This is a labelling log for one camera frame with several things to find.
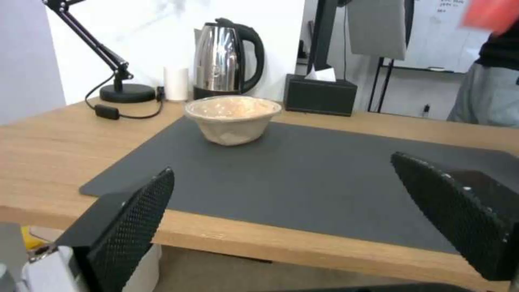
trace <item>tissue box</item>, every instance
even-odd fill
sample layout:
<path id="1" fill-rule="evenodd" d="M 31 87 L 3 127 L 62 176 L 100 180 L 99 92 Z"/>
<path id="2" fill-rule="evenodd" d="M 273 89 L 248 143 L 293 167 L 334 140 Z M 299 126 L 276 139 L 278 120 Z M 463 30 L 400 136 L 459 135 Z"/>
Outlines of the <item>tissue box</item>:
<path id="1" fill-rule="evenodd" d="M 287 111 L 351 116 L 356 94 L 357 86 L 348 81 L 308 80 L 287 74 L 283 103 Z"/>

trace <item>black kettle handle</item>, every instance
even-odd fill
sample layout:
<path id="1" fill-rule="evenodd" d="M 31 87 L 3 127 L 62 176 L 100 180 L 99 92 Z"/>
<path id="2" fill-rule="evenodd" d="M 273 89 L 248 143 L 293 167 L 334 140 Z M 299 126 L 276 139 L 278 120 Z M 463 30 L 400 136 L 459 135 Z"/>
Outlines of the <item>black kettle handle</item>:
<path id="1" fill-rule="evenodd" d="M 243 92 L 247 92 L 256 85 L 263 74 L 265 66 L 265 49 L 258 33 L 248 26 L 242 24 L 234 24 L 241 41 L 249 41 L 254 44 L 254 54 L 256 55 L 256 72 L 249 80 L 243 82 Z"/>

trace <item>red object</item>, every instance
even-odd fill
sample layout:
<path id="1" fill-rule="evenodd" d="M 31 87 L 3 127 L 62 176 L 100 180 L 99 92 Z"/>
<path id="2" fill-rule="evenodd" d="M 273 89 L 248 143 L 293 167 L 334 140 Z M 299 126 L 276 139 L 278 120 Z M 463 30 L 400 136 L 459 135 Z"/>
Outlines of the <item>red object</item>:
<path id="1" fill-rule="evenodd" d="M 463 19 L 463 25 L 502 34 L 517 18 L 519 0 L 472 0 Z"/>

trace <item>black shirt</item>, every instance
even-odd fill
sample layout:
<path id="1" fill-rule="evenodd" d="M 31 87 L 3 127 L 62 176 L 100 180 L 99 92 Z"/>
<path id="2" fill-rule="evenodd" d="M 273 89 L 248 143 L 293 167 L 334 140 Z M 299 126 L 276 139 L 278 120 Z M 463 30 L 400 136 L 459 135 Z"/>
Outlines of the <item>black shirt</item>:
<path id="1" fill-rule="evenodd" d="M 486 67 L 519 70 L 519 21 L 502 35 L 490 35 L 476 63 Z"/>

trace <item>black desk mat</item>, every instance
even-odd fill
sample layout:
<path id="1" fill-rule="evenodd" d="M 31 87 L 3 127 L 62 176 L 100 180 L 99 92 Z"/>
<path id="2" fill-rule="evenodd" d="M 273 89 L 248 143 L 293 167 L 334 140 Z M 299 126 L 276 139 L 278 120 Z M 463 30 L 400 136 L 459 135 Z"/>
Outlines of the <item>black desk mat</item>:
<path id="1" fill-rule="evenodd" d="M 519 192 L 519 163 L 508 153 L 280 123 L 255 142 L 223 147 L 186 118 L 80 191 L 100 196 L 131 188 L 171 166 L 170 209 L 456 253 L 400 183 L 390 164 L 395 151 L 481 170 Z"/>

